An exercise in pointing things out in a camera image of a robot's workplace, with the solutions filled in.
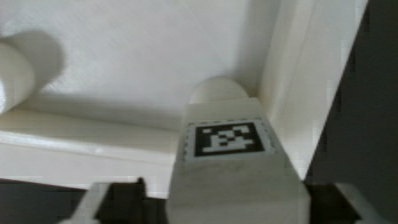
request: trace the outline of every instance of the white wall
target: white wall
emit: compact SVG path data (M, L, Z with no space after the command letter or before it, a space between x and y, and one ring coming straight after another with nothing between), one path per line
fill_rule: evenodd
M279 0L0 0L0 36L35 67L24 108L177 129L195 85L257 90Z
M282 0L259 99L305 176L366 0Z

